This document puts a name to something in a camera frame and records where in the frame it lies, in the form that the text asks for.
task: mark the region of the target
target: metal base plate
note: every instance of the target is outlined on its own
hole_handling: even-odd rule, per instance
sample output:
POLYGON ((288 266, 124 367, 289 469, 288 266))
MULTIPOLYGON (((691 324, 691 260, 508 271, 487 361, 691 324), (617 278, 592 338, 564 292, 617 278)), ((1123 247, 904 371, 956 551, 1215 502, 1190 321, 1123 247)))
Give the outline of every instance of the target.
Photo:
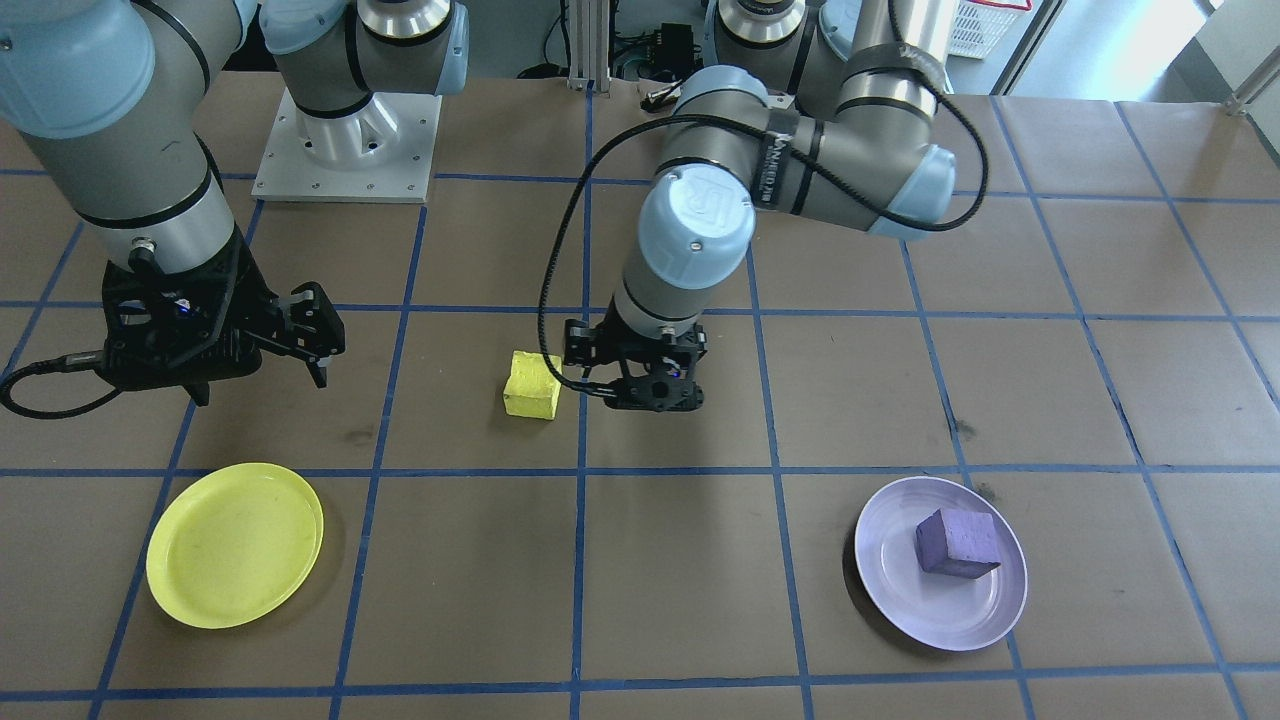
POLYGON ((394 155, 370 168, 337 170, 315 163, 298 135, 298 109, 289 91, 253 182, 253 197, 289 202, 416 202, 426 200, 440 99, 435 95, 378 94, 399 120, 394 155))

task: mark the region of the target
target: yellow plate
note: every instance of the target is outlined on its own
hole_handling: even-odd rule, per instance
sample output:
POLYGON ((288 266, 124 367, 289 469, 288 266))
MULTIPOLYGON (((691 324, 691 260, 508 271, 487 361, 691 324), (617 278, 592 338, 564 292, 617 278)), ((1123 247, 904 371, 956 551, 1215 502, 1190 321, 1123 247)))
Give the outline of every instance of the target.
POLYGON ((297 473, 244 462, 205 475, 160 516, 147 584, 196 628, 256 620, 298 589, 320 555, 324 511, 297 473))

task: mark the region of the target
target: stain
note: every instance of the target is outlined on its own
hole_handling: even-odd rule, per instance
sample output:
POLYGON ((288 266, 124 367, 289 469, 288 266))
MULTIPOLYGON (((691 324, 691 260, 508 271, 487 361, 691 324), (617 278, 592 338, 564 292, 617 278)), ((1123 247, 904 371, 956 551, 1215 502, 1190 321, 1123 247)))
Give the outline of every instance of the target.
POLYGON ((956 418, 956 432, 960 433, 960 439, 973 439, 978 437, 978 430, 960 418, 956 418))
POLYGON ((356 447, 367 447, 374 442, 374 430, 351 430, 342 439, 356 447))
POLYGON ((974 492, 977 492, 978 496, 986 500, 987 502, 992 505, 1000 505, 1000 495, 997 495, 996 491, 987 483, 978 483, 978 487, 974 488, 974 492))

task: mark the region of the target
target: blue joint cap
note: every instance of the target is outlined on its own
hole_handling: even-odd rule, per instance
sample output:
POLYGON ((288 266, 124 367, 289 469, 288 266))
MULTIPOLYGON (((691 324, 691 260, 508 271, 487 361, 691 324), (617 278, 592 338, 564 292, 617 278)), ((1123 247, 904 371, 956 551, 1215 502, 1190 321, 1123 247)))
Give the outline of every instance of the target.
POLYGON ((863 0, 827 0, 818 12, 822 38, 841 63, 847 63, 849 54, 854 50, 854 31, 861 9, 863 0))
POLYGON ((253 22, 253 13, 257 12, 257 0, 233 0, 236 3, 236 12, 241 17, 241 44, 236 46, 237 50, 244 46, 244 40, 248 38, 248 26, 253 22))
POLYGON ((457 95, 467 85, 467 58, 471 55, 471 27, 467 6, 454 1, 453 14, 449 47, 444 51, 440 81, 435 83, 436 95, 457 95))
POLYGON ((754 95, 762 105, 769 100, 769 91, 751 73, 736 65, 710 65, 698 70, 680 86, 680 99, 676 100, 676 109, 672 111, 678 113, 685 102, 718 90, 741 90, 754 95))
POLYGON ((755 208, 728 170, 676 165, 649 190, 637 231, 654 274, 681 290, 705 290, 742 263, 755 233, 755 208))
MULTIPOLYGON (((936 223, 951 205, 951 192, 956 187, 956 156, 947 149, 931 145, 920 165, 902 183, 888 209, 899 215, 936 223)), ((879 218, 867 228, 872 234, 884 234, 899 240, 920 240, 928 233, 879 218)))
POLYGON ((155 44, 127 0, 97 0, 54 20, 0 18, 0 117, 36 137, 105 129, 151 85, 155 44))
POLYGON ((347 0, 268 0, 257 24, 271 55, 297 53, 333 29, 347 0))

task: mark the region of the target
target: plastic plate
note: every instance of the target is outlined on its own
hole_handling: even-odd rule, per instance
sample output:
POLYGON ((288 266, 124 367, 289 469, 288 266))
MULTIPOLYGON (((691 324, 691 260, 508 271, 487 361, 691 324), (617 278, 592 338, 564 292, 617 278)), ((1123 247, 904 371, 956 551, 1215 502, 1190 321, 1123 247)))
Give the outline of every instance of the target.
POLYGON ((854 557, 867 593, 890 623, 940 650, 993 644, 1027 606, 1027 559, 1009 523, 973 491, 941 478, 902 478, 873 495, 858 518, 854 557), (920 570, 915 527, 940 507, 993 515, 1000 568, 975 580, 920 570))
POLYGON ((323 537, 320 500, 297 473, 232 465, 197 480, 160 516, 147 546, 147 584, 175 620, 241 625, 302 585, 323 537))

